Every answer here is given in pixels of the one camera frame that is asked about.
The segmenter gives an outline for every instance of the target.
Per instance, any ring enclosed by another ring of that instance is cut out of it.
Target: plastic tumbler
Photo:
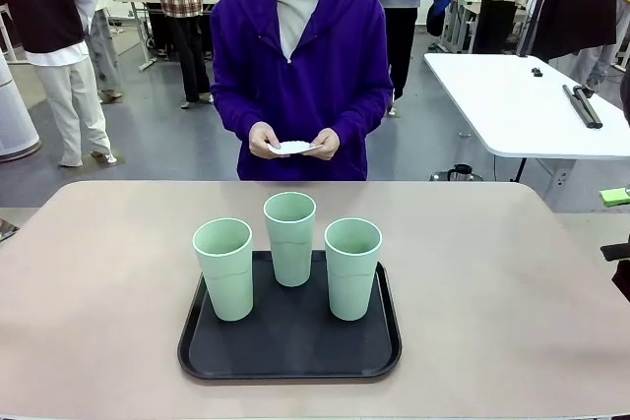
[[[265,202],[274,274],[281,285],[297,287],[311,275],[316,209],[315,201],[299,192],[276,194]]]
[[[326,228],[324,239],[331,312],[358,320],[367,313],[383,235],[367,220],[344,218]]]
[[[236,218],[209,221],[193,235],[193,246],[217,317],[245,318],[254,306],[252,229]]]

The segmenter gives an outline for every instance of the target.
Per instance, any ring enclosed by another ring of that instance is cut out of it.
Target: person's right hand
[[[276,159],[286,157],[269,151],[268,145],[280,149],[280,142],[274,133],[274,129],[265,122],[257,122],[249,131],[249,150],[252,154],[263,159]]]

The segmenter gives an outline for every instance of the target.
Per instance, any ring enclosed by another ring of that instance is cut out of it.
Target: black pants
[[[210,92],[199,28],[200,20],[201,17],[183,19],[168,17],[173,42],[179,54],[186,100],[189,102],[198,101],[200,93]]]
[[[516,4],[503,0],[482,0],[472,52],[500,54],[512,32]]]
[[[385,9],[387,57],[390,77],[394,83],[394,99],[403,96],[410,71],[411,49],[415,34],[417,9]]]

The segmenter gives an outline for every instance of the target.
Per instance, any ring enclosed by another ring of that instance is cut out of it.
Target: hand
[[[249,150],[252,154],[263,159],[276,159],[286,157],[269,151],[268,145],[280,149],[280,142],[276,138],[274,129],[265,122],[257,122],[249,131]]]
[[[335,133],[335,130],[325,128],[319,132],[317,138],[313,140],[313,143],[311,143],[311,147],[319,147],[320,145],[320,148],[307,151],[304,155],[317,157],[318,159],[323,159],[324,161],[330,161],[339,149],[341,142],[339,140],[339,136]]]

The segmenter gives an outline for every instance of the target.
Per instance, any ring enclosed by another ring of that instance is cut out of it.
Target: person in purple hoodie
[[[215,104],[243,142],[241,180],[364,181],[365,137],[392,99],[378,0],[221,0]],[[316,150],[277,156],[268,146]]]

